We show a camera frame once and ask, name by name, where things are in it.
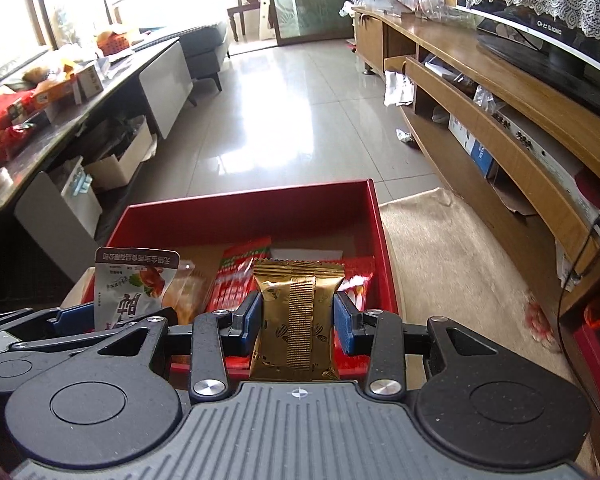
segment television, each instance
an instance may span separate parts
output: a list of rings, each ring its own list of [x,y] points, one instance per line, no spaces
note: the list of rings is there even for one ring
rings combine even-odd
[[[600,0],[446,0],[482,16],[480,46],[600,116]]]

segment tv stand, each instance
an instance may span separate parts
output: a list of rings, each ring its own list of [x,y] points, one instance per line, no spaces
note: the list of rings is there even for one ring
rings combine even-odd
[[[584,79],[584,61],[551,45],[534,50],[490,33],[478,33],[480,46],[538,78],[600,116],[600,87]]]
[[[555,241],[574,261],[589,232],[568,194],[503,126],[471,98],[424,67],[429,54],[440,57],[538,124],[600,178],[600,117],[551,86],[480,46],[473,30],[356,9],[356,53],[382,77],[401,72],[416,85],[412,105],[401,107],[405,122],[445,187],[476,212],[512,259],[544,314],[555,328],[560,282]],[[538,216],[509,211],[446,126],[431,120],[442,105],[493,155],[532,203]],[[600,291],[600,244],[589,241],[580,264],[583,274],[562,301],[560,325],[574,367],[597,395],[594,376],[574,338],[587,301]],[[591,439],[600,462],[600,417],[592,410]]]

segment glossy floor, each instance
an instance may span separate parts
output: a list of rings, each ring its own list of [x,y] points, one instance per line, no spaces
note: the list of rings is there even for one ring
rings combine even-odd
[[[218,92],[194,83],[171,133],[144,164],[132,201],[372,178],[378,202],[440,186],[401,143],[400,111],[345,41],[285,46],[224,62]]]

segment gold snack package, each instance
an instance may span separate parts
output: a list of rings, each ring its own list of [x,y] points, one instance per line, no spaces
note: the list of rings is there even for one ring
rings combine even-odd
[[[262,326],[250,377],[267,381],[337,380],[333,363],[333,295],[344,266],[257,260]]]

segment gray sofa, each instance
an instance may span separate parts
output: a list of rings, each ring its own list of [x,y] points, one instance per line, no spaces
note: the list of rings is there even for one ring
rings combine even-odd
[[[198,25],[195,27],[161,27],[141,29],[141,32],[150,33],[145,41],[132,48],[142,50],[161,41],[171,38],[180,38],[182,51],[187,61],[189,74],[192,79],[211,78],[216,82],[218,91],[222,91],[222,84],[218,73],[222,67],[224,57],[229,54],[229,35],[226,20]]]

